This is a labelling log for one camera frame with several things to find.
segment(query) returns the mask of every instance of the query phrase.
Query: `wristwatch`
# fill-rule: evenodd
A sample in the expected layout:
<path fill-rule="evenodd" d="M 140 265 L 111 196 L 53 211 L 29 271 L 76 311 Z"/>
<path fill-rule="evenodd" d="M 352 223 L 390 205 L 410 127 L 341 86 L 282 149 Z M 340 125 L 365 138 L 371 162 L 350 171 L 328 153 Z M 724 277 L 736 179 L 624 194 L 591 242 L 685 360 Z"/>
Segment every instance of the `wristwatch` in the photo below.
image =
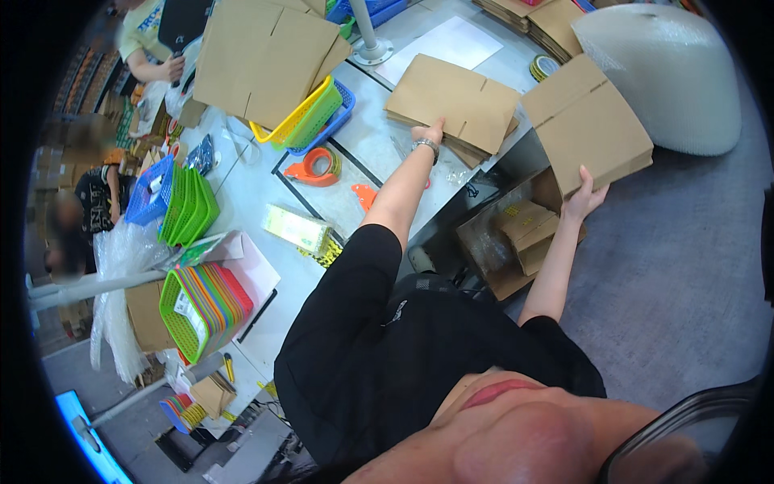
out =
<path fill-rule="evenodd" d="M 411 145 L 411 150 L 415 150 L 419 145 L 428 145 L 433 149 L 433 153 L 435 154 L 433 157 L 433 166 L 435 166 L 435 164 L 438 163 L 438 145 L 435 144 L 435 142 L 430 141 L 428 138 L 419 138 L 414 142 L 414 144 Z"/>

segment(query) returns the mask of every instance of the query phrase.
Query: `workbench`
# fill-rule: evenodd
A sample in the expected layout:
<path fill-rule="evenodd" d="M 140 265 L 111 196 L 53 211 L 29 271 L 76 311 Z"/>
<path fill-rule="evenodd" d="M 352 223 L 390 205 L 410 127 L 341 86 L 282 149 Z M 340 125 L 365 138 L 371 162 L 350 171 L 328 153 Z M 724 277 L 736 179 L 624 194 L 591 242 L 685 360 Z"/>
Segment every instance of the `workbench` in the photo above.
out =
<path fill-rule="evenodd" d="M 536 85 L 528 66 L 535 55 L 544 53 L 543 50 L 465 0 L 424 0 L 375 29 L 375 33 L 392 41 L 397 52 L 455 16 L 503 45 L 474 71 L 521 93 Z M 286 179 L 283 176 L 285 168 L 302 158 L 289 156 L 284 150 L 276 151 L 269 143 L 257 143 L 246 126 L 236 118 L 227 117 L 219 108 L 207 108 L 198 127 L 184 130 L 181 136 L 193 149 L 209 133 L 213 136 L 215 150 L 221 153 L 219 163 L 207 175 L 221 208 L 221 214 L 208 234 L 229 230 L 246 232 L 281 276 L 276 298 L 243 341 L 233 343 L 255 367 L 262 383 L 272 380 L 274 359 L 285 335 L 325 270 L 311 257 L 302 255 L 293 244 L 263 230 L 265 206 L 277 204 L 325 219 L 334 226 L 334 239 L 343 245 L 364 216 L 350 186 L 370 184 L 378 189 L 384 184 L 402 162 L 391 137 L 395 137 L 406 152 L 410 148 L 409 126 L 388 121 L 382 110 L 394 88 L 392 84 L 377 74 L 374 67 L 359 66 L 350 60 L 332 74 L 356 98 L 350 120 L 326 143 L 342 160 L 341 179 L 332 187 L 309 187 Z M 430 188 L 424 192 L 409 233 L 414 243 L 421 239 L 417 235 L 423 228 L 427 230 L 433 216 L 479 170 L 488 170 L 529 131 L 529 120 L 522 112 L 516 114 L 519 127 L 506 139 L 501 152 L 473 170 L 450 150 L 441 147 L 438 164 L 430 175 Z M 234 142 L 231 139 L 234 135 L 240 141 Z"/>

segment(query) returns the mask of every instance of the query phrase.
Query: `paddle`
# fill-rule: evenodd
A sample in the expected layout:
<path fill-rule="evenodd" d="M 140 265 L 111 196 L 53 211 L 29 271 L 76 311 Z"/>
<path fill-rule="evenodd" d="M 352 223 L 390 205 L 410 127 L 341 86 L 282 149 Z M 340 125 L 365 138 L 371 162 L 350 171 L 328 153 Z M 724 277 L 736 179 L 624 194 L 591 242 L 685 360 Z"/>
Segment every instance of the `paddle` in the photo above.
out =
<path fill-rule="evenodd" d="M 213 0 L 166 0 L 159 24 L 159 42 L 169 47 L 172 57 L 180 57 L 183 50 L 204 33 Z M 172 83 L 176 88 L 180 81 Z"/>

